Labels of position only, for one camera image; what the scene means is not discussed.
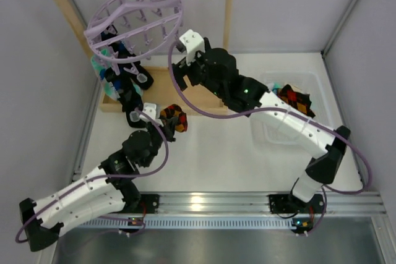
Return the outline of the black blue sport sock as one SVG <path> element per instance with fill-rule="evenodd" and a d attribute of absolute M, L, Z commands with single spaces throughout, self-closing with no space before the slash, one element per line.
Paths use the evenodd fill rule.
<path fill-rule="evenodd" d="M 105 70 L 105 80 L 110 83 L 116 93 L 116 99 L 121 103 L 127 123 L 132 128 L 144 128 L 145 122 L 140 118 L 137 110 L 142 110 L 143 102 L 129 75 L 121 72 L 116 75 L 112 68 Z"/>

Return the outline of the argyle red orange sock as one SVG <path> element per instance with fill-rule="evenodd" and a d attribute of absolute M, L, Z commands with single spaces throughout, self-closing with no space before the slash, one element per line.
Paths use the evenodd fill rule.
<path fill-rule="evenodd" d="M 297 109 L 304 115 L 315 118 L 316 114 L 311 109 L 312 101 L 310 94 L 301 93 L 295 90 L 291 85 L 287 84 L 283 88 L 277 88 L 274 93 L 285 103 Z"/>

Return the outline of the green white sock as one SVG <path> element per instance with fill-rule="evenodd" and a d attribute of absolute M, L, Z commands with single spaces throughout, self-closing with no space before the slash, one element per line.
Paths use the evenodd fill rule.
<path fill-rule="evenodd" d="M 134 64 L 127 66 L 127 64 L 120 64 L 109 62 L 101 59 L 97 55 L 93 55 L 91 57 L 91 65 L 101 82 L 104 93 L 115 101 L 119 101 L 121 97 L 121 93 L 123 88 L 121 87 L 121 76 L 129 75 L 130 78 L 127 80 L 127 85 L 132 86 L 137 96 L 139 97 L 139 101 L 142 101 L 143 91 L 138 86 L 137 83 L 131 78 L 133 75 L 137 77 L 137 82 L 140 83 L 140 72 Z M 105 72 L 107 70 L 111 71 L 111 74 L 115 75 L 114 82 L 109 82 L 105 78 Z"/>

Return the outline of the lilac round clip hanger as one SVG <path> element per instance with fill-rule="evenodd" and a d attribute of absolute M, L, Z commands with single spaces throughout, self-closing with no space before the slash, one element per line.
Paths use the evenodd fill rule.
<path fill-rule="evenodd" d="M 182 0 L 107 0 L 92 15 L 84 37 L 94 58 L 119 74 L 121 66 L 163 49 L 182 22 Z"/>

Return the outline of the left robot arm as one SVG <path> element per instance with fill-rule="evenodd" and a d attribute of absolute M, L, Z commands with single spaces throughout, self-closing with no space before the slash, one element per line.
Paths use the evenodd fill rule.
<path fill-rule="evenodd" d="M 121 149 L 76 182 L 45 198 L 19 204 L 23 232 L 32 252 L 41 251 L 71 229 L 108 213 L 131 212 L 141 195 L 133 180 L 162 146 L 175 140 L 176 119 L 147 123 L 134 131 Z"/>

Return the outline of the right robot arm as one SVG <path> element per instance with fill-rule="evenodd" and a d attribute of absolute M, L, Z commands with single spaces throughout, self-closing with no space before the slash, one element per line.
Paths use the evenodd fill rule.
<path fill-rule="evenodd" d="M 305 149 L 311 160 L 290 190 L 290 200 L 306 206 L 323 186 L 332 184 L 350 146 L 351 131 L 345 126 L 331 128 L 299 112 L 281 100 L 266 85 L 239 73 L 236 59 L 222 48 L 194 49 L 177 63 L 168 51 L 168 70 L 178 95 L 194 111 L 213 119 L 253 117 L 291 137 Z M 232 111 L 217 115 L 192 104 L 184 95 L 187 85 L 200 85 Z"/>

